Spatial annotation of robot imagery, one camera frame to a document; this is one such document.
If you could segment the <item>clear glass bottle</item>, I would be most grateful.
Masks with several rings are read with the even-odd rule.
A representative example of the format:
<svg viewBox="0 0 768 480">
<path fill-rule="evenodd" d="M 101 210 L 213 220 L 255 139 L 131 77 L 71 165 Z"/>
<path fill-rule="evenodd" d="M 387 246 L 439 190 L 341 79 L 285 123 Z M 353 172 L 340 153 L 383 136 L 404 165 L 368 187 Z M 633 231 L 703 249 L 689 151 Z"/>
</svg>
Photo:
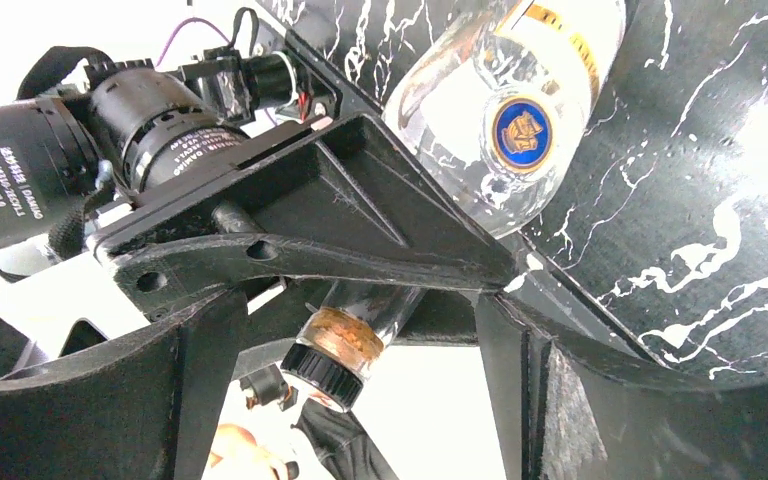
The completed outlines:
<svg viewBox="0 0 768 480">
<path fill-rule="evenodd" d="M 623 1 L 276 1 L 495 238 L 560 187 L 620 49 Z"/>
</svg>

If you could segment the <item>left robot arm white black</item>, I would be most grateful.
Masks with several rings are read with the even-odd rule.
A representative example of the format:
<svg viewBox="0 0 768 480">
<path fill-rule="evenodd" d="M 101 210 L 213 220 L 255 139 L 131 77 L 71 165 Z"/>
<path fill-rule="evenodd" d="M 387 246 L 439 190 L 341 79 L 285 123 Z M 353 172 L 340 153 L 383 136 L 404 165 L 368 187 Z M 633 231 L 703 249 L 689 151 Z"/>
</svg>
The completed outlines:
<svg viewBox="0 0 768 480">
<path fill-rule="evenodd" d="M 54 46 L 0 106 L 0 249 L 87 252 L 151 319 L 280 277 L 497 291 L 508 251 L 370 113 L 252 136 L 257 110 L 349 98 L 301 44 L 157 70 Z"/>
</svg>

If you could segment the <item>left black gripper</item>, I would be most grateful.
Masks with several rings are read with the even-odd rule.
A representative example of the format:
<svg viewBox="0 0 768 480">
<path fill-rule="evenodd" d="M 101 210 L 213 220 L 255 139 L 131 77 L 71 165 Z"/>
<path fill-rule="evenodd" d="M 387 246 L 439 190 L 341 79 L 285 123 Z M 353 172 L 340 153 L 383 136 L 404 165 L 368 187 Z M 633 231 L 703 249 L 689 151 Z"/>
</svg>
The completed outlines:
<svg viewBox="0 0 768 480">
<path fill-rule="evenodd" d="M 87 94 L 0 106 L 0 249 L 50 231 L 104 187 L 143 192 L 245 142 L 148 60 L 86 72 Z"/>
</svg>

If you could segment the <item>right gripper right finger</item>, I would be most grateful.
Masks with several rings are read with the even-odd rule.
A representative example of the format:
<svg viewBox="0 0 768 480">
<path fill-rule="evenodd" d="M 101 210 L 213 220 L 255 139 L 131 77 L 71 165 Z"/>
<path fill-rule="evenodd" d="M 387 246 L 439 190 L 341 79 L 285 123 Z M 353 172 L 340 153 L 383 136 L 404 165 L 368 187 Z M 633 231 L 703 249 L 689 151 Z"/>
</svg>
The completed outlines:
<svg viewBox="0 0 768 480">
<path fill-rule="evenodd" d="M 510 479 L 768 479 L 768 382 L 723 388 L 506 294 L 475 308 Z"/>
</svg>

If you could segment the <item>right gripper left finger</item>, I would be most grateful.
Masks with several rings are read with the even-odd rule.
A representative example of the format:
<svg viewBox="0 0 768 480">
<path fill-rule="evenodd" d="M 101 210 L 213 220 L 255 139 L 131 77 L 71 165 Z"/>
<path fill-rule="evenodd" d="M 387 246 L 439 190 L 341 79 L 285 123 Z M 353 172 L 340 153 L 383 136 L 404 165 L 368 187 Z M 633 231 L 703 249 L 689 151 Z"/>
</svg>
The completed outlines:
<svg viewBox="0 0 768 480">
<path fill-rule="evenodd" d="M 198 479 L 242 344 L 246 295 L 0 380 L 0 479 Z"/>
</svg>

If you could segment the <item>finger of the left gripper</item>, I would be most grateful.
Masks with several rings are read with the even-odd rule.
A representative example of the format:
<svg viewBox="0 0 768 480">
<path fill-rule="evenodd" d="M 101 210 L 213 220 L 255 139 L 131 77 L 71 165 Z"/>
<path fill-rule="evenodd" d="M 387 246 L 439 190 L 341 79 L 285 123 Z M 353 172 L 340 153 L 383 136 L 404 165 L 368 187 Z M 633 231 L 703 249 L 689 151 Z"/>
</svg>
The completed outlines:
<svg viewBox="0 0 768 480">
<path fill-rule="evenodd" d="M 89 247 L 143 313 L 271 277 L 497 291 L 515 263 L 378 119 L 278 127 L 154 187 Z"/>
</svg>

